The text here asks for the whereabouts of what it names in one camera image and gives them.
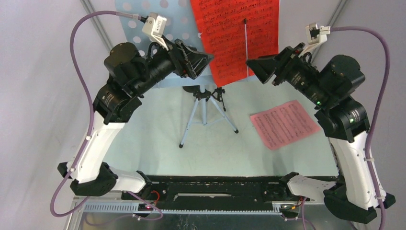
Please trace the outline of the red sheet music page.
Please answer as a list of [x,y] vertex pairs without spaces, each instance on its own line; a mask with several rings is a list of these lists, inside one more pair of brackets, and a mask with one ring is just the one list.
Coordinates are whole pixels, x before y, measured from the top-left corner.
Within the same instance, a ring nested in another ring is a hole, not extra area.
[[214,83],[223,87],[253,75],[246,60],[279,51],[278,0],[192,0],[201,41],[214,56]]

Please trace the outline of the pink sheet music page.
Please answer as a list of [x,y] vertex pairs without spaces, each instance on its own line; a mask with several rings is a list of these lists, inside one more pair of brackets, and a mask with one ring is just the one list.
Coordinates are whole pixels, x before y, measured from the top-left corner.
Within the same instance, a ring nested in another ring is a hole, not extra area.
[[321,130],[297,100],[253,114],[250,120],[270,150],[277,150]]

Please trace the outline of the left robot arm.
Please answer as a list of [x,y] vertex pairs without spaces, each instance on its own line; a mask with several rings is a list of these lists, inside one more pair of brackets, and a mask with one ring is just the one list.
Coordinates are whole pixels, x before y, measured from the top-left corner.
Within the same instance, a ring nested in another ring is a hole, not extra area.
[[90,109],[93,123],[85,145],[72,161],[58,165],[60,174],[71,179],[72,192],[103,196],[120,191],[147,199],[152,182],[143,172],[115,169],[104,162],[104,157],[148,90],[172,73],[195,79],[213,59],[213,54],[179,39],[169,42],[167,48],[160,47],[151,57],[142,57],[133,43],[116,45],[104,60],[109,78]]

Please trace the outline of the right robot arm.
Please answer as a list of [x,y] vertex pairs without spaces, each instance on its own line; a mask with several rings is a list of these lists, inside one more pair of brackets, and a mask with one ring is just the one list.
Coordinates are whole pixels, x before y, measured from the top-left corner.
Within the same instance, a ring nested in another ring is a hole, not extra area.
[[304,44],[282,52],[248,59],[247,66],[261,83],[277,86],[288,82],[315,105],[315,117],[328,138],[339,172],[337,181],[322,181],[296,172],[284,176],[279,196],[295,196],[322,201],[337,218],[368,224],[377,217],[376,209],[396,202],[379,186],[372,155],[365,153],[372,130],[363,105],[351,94],[365,81],[359,63],[346,55],[334,56],[322,70],[310,64]]

